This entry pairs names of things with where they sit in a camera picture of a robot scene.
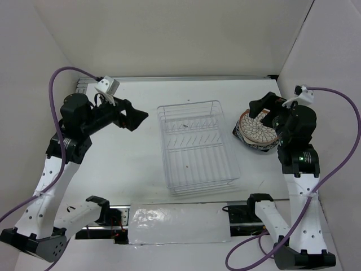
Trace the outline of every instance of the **purple cable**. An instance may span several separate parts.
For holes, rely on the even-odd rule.
[[[317,190],[321,187],[321,185],[323,185],[328,179],[330,179],[336,172],[338,172],[349,160],[350,158],[352,157],[352,155],[354,154],[356,148],[357,148],[357,145],[359,144],[360,142],[360,137],[361,137],[361,117],[360,117],[360,112],[358,111],[357,109],[357,106],[356,104],[347,96],[345,95],[344,93],[342,92],[339,92],[337,90],[333,90],[333,89],[328,89],[328,88],[308,88],[308,90],[322,90],[322,91],[326,91],[326,92],[331,92],[331,93],[335,93],[343,98],[345,98],[352,106],[352,108],[354,109],[355,111],[355,114],[356,114],[356,118],[357,118],[357,136],[356,136],[356,140],[355,140],[355,143],[351,149],[351,151],[349,152],[349,154],[346,156],[346,158],[341,162],[341,164],[339,164],[333,171],[331,171],[326,177],[324,177],[322,179],[322,181],[320,181],[311,191],[311,193],[315,193],[317,192]],[[277,244],[277,246],[275,246],[266,256],[264,256],[263,258],[261,258],[260,260],[256,261],[255,263],[249,265],[249,266],[246,266],[246,267],[243,267],[243,268],[232,268],[228,265],[228,260],[229,258],[231,257],[232,253],[237,249],[239,248],[240,246],[242,246],[243,244],[246,244],[248,243],[249,241],[251,240],[254,240],[256,238],[260,238],[261,236],[263,235],[266,235],[266,233],[261,233],[260,235],[257,235],[255,237],[251,237],[245,241],[242,241],[241,243],[237,244],[234,248],[231,249],[231,251],[227,254],[226,256],[226,261],[225,261],[225,264],[226,264],[226,267],[228,270],[230,271],[248,271],[248,270],[251,270],[257,266],[259,266],[260,264],[262,264],[264,261],[266,261],[268,258],[270,258],[273,254],[275,254],[277,252],[277,250],[279,250],[281,248],[281,246],[284,245],[284,243],[289,239],[289,237],[293,234],[294,230],[297,228],[298,224],[300,224],[303,216],[305,215],[306,211],[307,211],[307,208],[309,207],[310,203],[311,203],[311,200],[312,198],[308,198],[307,201],[306,201],[306,204],[305,206],[303,207],[298,219],[296,220],[296,222],[293,224],[293,226],[291,227],[291,229],[289,230],[289,232],[286,234],[286,236],[281,240],[281,242],[279,242]]]
[[[262,244],[261,244],[261,238],[262,238],[263,235],[259,235],[259,238],[258,238],[258,246],[259,246],[259,249],[262,251],[263,254],[267,255],[267,252],[263,249],[262,247]]]
[[[52,76],[50,77],[50,81],[49,81],[49,102],[50,102],[50,110],[51,110],[51,115],[52,115],[52,119],[54,121],[54,125],[55,125],[55,129],[56,129],[56,134],[58,135],[58,139],[59,139],[59,143],[60,143],[60,149],[61,149],[61,166],[60,166],[60,170],[58,175],[55,177],[55,179],[46,187],[44,188],[41,192],[45,193],[46,191],[48,191],[49,189],[51,189],[56,182],[60,179],[61,175],[63,174],[64,171],[64,167],[65,167],[65,146],[64,146],[64,141],[63,141],[63,135],[61,134],[61,130],[60,130],[60,126],[59,126],[59,122],[58,122],[58,118],[56,117],[56,111],[55,111],[55,105],[54,105],[54,96],[53,96],[53,85],[54,85],[54,80],[57,77],[57,75],[62,72],[62,71],[66,71],[66,70],[72,70],[72,71],[77,71],[77,72],[81,72],[84,75],[87,75],[95,80],[98,80],[97,77],[95,77],[94,75],[91,75],[90,73],[83,71],[82,69],[78,69],[75,67],[63,67],[60,69],[57,69]],[[33,201],[34,199],[36,199],[38,196],[32,196],[30,198],[28,198],[27,200],[25,200],[24,202],[20,203],[19,205],[15,206],[13,209],[11,209],[10,211],[8,211],[7,213],[5,213],[1,218],[0,218],[0,223],[9,215],[11,215],[12,213],[14,213],[15,211],[17,211],[18,209],[20,209],[22,206],[27,205],[28,203],[30,203],[31,201]]]

